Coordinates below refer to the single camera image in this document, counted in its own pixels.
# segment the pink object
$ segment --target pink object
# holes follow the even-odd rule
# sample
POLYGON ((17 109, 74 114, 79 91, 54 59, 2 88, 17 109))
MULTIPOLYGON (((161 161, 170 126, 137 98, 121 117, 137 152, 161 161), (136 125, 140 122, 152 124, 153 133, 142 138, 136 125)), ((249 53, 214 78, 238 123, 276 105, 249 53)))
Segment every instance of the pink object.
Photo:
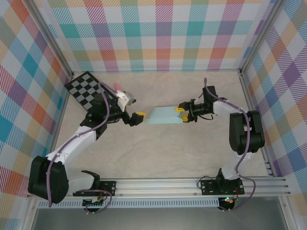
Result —
POLYGON ((116 90, 116 91, 117 91, 117 90, 120 90, 120 86, 119 86, 119 84, 118 84, 117 82, 114 83, 114 87, 115 87, 115 90, 116 90))

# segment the marble floor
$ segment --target marble floor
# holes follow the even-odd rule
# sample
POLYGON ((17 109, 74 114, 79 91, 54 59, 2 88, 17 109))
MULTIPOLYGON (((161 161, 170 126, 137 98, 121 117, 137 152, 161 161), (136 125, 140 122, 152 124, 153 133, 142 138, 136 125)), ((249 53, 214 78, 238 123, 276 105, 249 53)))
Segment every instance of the marble floor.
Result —
MULTIPOLYGON (((247 109, 243 91, 235 71, 212 72, 95 72, 100 81, 113 87, 118 82, 137 102, 127 108, 146 112, 155 107, 175 106, 199 96, 203 78, 214 85, 221 97, 247 109)), ((86 111, 70 97, 63 118, 57 147, 66 141, 84 119, 86 111)), ((228 143, 226 120, 214 116, 213 121, 150 125, 135 127, 123 122, 108 125, 105 133, 90 145, 69 171, 90 170, 101 178, 167 178, 216 176, 232 151, 228 143)), ((266 176, 261 152, 241 172, 246 176, 266 176)))

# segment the black and white checkerboard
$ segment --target black and white checkerboard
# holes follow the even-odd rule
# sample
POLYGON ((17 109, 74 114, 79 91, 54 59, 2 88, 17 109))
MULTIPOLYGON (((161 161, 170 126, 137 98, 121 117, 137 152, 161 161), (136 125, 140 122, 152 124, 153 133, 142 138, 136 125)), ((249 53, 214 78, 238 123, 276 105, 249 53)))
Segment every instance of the black and white checkerboard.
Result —
MULTIPOLYGON (((81 76, 65 85, 69 93, 88 111, 92 107, 91 101, 95 94, 100 93, 98 80, 90 73, 85 72, 81 76)), ((112 107, 117 103, 116 96, 106 87, 102 86, 106 96, 109 97, 109 105, 112 107)))

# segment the plaid backdrop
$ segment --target plaid backdrop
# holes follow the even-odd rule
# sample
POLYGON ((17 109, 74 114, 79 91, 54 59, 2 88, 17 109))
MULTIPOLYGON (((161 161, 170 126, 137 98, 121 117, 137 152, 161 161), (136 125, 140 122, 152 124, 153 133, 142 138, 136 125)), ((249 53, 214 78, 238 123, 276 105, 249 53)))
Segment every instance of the plaid backdrop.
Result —
POLYGON ((286 3, 246 77, 274 166, 307 223, 307 0, 286 3))
POLYGON ((237 69, 270 0, 35 1, 73 69, 119 71, 237 69))
POLYGON ((31 160, 50 150, 67 81, 22 1, 0 0, 1 230, 21 223, 31 160))

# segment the light blue block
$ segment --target light blue block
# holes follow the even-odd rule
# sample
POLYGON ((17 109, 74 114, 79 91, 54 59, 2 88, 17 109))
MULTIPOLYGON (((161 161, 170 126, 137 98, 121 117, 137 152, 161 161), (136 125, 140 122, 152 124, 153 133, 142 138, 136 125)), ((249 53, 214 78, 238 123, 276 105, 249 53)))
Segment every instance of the light blue block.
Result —
POLYGON ((177 106, 156 107, 146 120, 148 124, 173 124, 182 123, 180 112, 176 112, 177 106))

